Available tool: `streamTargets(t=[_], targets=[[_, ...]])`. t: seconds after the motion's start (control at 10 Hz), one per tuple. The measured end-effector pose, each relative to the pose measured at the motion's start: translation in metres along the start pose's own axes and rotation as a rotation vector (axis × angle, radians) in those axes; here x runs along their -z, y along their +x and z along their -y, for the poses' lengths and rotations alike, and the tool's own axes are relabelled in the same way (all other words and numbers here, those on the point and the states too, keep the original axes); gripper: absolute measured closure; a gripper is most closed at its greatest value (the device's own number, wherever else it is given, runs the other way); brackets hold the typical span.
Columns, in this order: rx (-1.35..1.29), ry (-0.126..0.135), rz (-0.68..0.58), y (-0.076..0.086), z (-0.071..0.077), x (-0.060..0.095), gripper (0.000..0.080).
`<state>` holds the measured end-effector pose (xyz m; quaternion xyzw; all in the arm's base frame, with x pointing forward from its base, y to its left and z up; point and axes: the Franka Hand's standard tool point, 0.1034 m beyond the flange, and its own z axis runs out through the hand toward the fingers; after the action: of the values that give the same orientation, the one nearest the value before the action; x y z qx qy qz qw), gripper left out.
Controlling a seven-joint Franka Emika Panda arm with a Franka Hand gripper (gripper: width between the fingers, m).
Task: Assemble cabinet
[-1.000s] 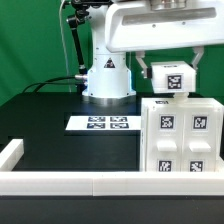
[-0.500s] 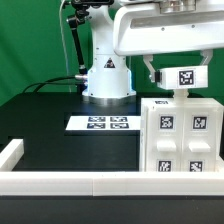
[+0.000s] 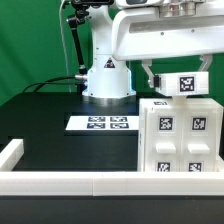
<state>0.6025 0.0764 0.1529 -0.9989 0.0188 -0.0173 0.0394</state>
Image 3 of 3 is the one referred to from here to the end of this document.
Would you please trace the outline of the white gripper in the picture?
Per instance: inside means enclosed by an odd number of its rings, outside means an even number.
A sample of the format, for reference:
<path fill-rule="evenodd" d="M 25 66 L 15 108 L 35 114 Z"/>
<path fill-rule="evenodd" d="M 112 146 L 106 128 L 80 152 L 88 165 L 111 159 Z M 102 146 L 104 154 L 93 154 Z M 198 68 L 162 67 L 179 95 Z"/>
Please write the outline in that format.
<path fill-rule="evenodd" d="M 194 16 L 170 18 L 161 18 L 156 7 L 127 9 L 113 21 L 114 58 L 143 60 L 151 88 L 155 87 L 151 59 L 201 55 L 199 70 L 207 71 L 213 60 L 210 54 L 220 52 L 224 52 L 224 5 L 198 5 Z"/>

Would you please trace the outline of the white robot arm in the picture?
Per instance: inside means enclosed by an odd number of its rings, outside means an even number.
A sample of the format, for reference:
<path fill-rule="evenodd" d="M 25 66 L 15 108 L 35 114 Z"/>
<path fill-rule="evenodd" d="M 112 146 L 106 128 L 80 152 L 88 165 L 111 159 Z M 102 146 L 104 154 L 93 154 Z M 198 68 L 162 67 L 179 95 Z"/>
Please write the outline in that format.
<path fill-rule="evenodd" d="M 136 96 L 128 61 L 140 60 L 149 86 L 165 96 L 202 94 L 212 55 L 224 52 L 224 0 L 71 0 L 75 23 L 90 21 L 93 64 L 82 96 L 107 103 Z M 200 56 L 198 70 L 155 75 L 154 59 Z"/>

